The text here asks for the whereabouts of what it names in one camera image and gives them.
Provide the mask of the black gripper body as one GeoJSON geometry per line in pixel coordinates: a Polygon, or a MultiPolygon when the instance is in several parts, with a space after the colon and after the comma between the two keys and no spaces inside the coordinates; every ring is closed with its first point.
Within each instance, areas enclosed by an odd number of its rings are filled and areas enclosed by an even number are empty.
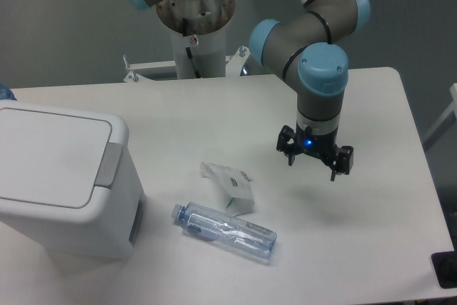
{"type": "Polygon", "coordinates": [[[296,130],[293,133],[293,157],[291,163],[294,162],[295,156],[305,154],[316,159],[320,159],[326,166],[333,168],[336,163],[336,135],[338,128],[335,128],[328,134],[315,135],[310,127],[306,130],[301,129],[296,125],[296,130]]]}

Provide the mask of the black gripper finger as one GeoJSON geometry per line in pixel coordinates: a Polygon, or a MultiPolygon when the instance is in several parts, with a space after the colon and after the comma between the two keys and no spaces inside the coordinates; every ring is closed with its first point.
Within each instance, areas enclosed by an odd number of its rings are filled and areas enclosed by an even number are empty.
{"type": "Polygon", "coordinates": [[[288,159],[289,166],[293,166],[296,156],[303,153],[303,148],[296,142],[295,138],[295,131],[290,126],[284,125],[276,142],[276,150],[288,159]]]}
{"type": "Polygon", "coordinates": [[[337,175],[349,175],[353,166],[352,146],[333,145],[333,151],[328,167],[331,169],[331,181],[335,181],[337,175]]]}

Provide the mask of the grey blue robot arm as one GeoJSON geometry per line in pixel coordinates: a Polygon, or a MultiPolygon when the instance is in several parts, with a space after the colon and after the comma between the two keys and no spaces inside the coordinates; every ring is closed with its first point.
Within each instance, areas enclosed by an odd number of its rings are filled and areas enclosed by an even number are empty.
{"type": "MultiPolygon", "coordinates": [[[[180,79],[226,73],[225,29],[235,0],[129,0],[137,9],[155,8],[174,40],[180,79]]],[[[250,55],[296,92],[296,127],[281,129],[276,148],[289,161],[299,154],[321,160],[333,176],[349,174],[353,148],[338,146],[348,57],[337,41],[369,20],[369,0],[300,0],[304,14],[283,24],[266,19],[255,26],[250,55]]]]}

